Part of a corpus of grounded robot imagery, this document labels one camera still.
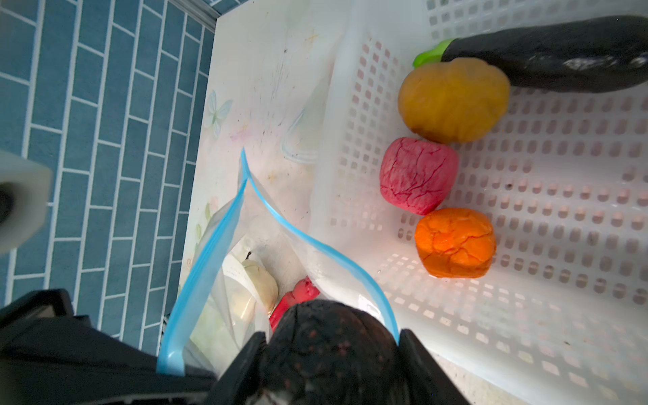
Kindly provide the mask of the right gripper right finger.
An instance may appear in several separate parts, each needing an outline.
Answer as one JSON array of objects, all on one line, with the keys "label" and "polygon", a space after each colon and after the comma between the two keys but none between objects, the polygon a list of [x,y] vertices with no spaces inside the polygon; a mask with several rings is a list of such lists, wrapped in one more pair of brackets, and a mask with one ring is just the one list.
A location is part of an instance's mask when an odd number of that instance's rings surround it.
[{"label": "right gripper right finger", "polygon": [[410,329],[400,332],[398,354],[408,382],[411,404],[469,405],[469,401]]}]

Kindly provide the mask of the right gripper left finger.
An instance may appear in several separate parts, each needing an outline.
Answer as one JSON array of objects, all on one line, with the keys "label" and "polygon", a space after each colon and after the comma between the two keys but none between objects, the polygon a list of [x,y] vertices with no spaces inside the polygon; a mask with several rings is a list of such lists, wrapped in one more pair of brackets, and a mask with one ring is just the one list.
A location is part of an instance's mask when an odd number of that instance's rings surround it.
[{"label": "right gripper left finger", "polygon": [[209,391],[203,405],[248,404],[258,392],[259,364],[266,347],[266,334],[255,332]]}]

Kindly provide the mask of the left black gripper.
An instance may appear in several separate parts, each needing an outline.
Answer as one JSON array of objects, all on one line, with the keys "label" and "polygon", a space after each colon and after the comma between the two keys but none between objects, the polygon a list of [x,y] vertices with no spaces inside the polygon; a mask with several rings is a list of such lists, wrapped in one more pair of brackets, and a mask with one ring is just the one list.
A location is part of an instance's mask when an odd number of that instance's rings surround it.
[{"label": "left black gripper", "polygon": [[201,404],[211,371],[157,372],[157,359],[75,314],[67,290],[32,291],[1,310],[3,404]]}]

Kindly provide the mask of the dark round crinkled food toy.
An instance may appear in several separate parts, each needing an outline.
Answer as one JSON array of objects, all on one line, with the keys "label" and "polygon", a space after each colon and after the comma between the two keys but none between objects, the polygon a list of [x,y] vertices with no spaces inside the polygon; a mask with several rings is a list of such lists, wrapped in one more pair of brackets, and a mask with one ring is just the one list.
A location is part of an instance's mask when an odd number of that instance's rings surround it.
[{"label": "dark round crinkled food toy", "polygon": [[398,345],[372,315],[328,300],[291,307],[263,351],[251,404],[408,404]]}]

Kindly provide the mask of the cream white bun toy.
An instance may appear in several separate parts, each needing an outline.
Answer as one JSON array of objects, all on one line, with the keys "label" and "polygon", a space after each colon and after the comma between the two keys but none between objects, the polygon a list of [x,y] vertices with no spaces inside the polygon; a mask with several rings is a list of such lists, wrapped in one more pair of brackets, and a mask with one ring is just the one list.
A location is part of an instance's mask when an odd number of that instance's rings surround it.
[{"label": "cream white bun toy", "polygon": [[271,316],[275,305],[278,302],[279,293],[278,284],[275,278],[268,270],[266,270],[265,266],[250,258],[246,258],[242,263],[242,266],[256,288],[256,291],[266,309],[267,315]]}]

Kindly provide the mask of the red chili pepper toy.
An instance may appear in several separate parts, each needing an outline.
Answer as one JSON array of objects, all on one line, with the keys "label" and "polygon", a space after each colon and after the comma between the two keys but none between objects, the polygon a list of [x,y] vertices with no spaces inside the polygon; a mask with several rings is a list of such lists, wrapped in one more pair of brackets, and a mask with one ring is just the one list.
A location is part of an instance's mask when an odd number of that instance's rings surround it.
[{"label": "red chili pepper toy", "polygon": [[293,290],[284,294],[269,317],[272,330],[275,331],[277,329],[282,317],[292,306],[315,300],[319,295],[319,289],[308,277],[300,280]]}]

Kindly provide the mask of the clear zip top bag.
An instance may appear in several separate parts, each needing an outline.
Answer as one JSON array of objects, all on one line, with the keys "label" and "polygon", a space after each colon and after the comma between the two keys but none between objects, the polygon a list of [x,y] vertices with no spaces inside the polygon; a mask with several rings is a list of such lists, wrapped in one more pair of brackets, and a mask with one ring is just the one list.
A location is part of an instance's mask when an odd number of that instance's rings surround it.
[{"label": "clear zip top bag", "polygon": [[202,232],[162,337],[157,371],[185,376],[197,363],[221,375],[255,332],[273,335],[283,296],[333,300],[367,312],[394,337],[381,287],[353,260],[290,224],[241,154],[238,190]]}]

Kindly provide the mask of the pink crinkled food toy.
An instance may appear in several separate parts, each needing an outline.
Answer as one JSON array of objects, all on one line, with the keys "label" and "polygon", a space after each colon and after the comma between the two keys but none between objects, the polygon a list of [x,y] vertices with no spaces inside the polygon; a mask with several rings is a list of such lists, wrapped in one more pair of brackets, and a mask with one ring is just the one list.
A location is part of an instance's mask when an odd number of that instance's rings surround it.
[{"label": "pink crinkled food toy", "polygon": [[398,138],[389,145],[381,163],[381,195],[412,214],[429,214],[446,199],[458,167],[457,153],[446,145]]}]

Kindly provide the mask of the yellow potato toy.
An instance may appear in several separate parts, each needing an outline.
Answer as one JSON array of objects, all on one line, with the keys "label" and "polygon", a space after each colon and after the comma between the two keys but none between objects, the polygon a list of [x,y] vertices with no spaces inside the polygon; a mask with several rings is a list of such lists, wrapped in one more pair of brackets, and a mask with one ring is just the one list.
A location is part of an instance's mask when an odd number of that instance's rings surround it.
[{"label": "yellow potato toy", "polygon": [[436,143],[468,143],[507,113],[508,77],[476,58],[425,64],[403,81],[398,112],[408,129]]}]

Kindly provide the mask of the dark purple eggplant toy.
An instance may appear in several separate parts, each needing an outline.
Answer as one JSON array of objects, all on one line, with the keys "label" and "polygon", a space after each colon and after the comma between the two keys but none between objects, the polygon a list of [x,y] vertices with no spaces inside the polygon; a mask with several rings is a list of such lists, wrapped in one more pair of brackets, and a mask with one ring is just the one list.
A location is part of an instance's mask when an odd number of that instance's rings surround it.
[{"label": "dark purple eggplant toy", "polygon": [[516,87],[607,93],[647,81],[647,19],[617,15],[444,40],[413,60],[477,58]]}]

